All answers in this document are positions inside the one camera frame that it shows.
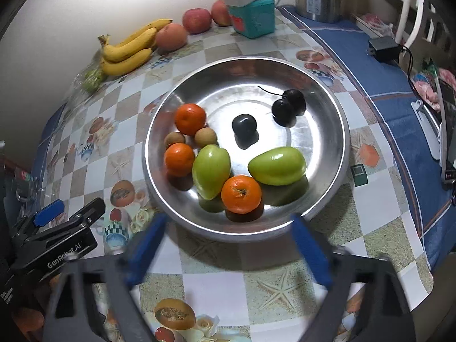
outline small green box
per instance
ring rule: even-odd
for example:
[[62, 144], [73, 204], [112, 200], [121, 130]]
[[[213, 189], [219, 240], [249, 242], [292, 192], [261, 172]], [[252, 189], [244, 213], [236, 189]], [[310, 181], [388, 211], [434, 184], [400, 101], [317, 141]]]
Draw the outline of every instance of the small green box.
[[355, 186], [366, 185], [368, 183], [368, 174], [364, 168], [364, 164], [355, 164], [351, 166], [353, 180], [355, 181]]
[[274, 0], [255, 0], [245, 6], [228, 6], [234, 30], [256, 38], [275, 30]]

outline tablecloth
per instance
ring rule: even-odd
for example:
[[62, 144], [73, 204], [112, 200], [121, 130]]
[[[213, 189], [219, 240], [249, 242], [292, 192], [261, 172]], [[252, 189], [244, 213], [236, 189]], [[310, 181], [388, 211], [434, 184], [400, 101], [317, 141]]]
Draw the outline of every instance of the tablecloth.
[[[110, 244], [127, 241], [159, 209], [149, 199], [141, 159], [160, 97], [215, 60], [242, 55], [288, 60], [312, 71], [336, 94], [350, 127], [350, 166], [362, 164], [368, 178], [367, 184], [355, 186], [348, 169], [344, 183], [312, 219], [312, 226], [357, 255], [388, 254], [414, 308], [431, 291], [433, 280], [391, 146], [365, 99], [328, 52], [278, 10], [275, 23], [275, 33], [255, 40], [232, 27], [212, 27], [189, 36], [182, 49], [155, 54], [133, 73], [105, 84], [72, 116], [65, 117], [64, 111], [49, 145], [43, 179], [46, 194], [41, 204], [57, 198], [65, 203], [65, 214], [51, 226], [101, 197], [106, 213], [92, 226], [99, 246], [88, 256], [103, 255]], [[123, 197], [134, 194], [123, 208], [112, 203], [119, 188]], [[353, 286], [338, 340], [346, 339], [353, 326], [360, 287]], [[97, 289], [99, 301], [107, 305], [104, 288]], [[175, 224], [169, 225], [137, 292], [153, 328], [160, 326], [154, 313], [159, 301], [185, 300], [197, 316], [195, 326], [183, 333], [187, 342], [297, 341], [325, 296], [288, 235], [238, 245], [205, 239]], [[115, 320], [105, 314], [111, 339], [119, 341]], [[174, 334], [177, 341], [184, 338]]]
[[314, 22], [299, 16], [292, 6], [280, 9], [353, 76], [353, 84], [392, 145], [415, 228], [431, 268], [438, 266], [456, 244], [456, 207], [451, 204], [451, 186], [442, 185], [439, 161], [432, 159], [410, 106], [416, 97], [406, 75], [398, 66], [369, 56], [369, 37], [354, 23]]

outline black power adapter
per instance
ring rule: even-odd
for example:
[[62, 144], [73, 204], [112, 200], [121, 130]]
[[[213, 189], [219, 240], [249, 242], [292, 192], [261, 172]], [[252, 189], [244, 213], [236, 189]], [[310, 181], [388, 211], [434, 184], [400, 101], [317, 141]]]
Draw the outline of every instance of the black power adapter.
[[369, 39], [369, 53], [380, 63], [399, 60], [399, 54], [403, 51], [391, 36]]

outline plum stem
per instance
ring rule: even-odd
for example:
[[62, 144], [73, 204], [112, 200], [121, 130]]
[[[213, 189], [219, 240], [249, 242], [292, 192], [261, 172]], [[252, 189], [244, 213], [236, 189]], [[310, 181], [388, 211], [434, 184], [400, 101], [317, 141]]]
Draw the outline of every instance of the plum stem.
[[282, 96], [281, 94], [276, 94], [275, 92], [271, 92], [271, 91], [268, 91], [268, 90], [264, 90], [264, 88], [262, 88], [261, 86], [258, 86], [259, 88], [261, 88], [261, 90], [265, 91], [265, 92], [268, 92], [272, 95], [277, 95], [277, 96]]

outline banana bunch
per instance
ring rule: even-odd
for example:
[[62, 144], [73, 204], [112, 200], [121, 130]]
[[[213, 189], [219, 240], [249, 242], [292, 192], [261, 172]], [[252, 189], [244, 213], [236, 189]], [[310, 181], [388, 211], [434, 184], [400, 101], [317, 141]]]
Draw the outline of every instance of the banana bunch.
[[109, 43], [108, 34], [98, 37], [103, 54], [101, 70], [110, 76], [121, 76], [143, 65], [155, 47], [156, 33], [171, 22], [171, 19], [155, 20], [117, 45]]

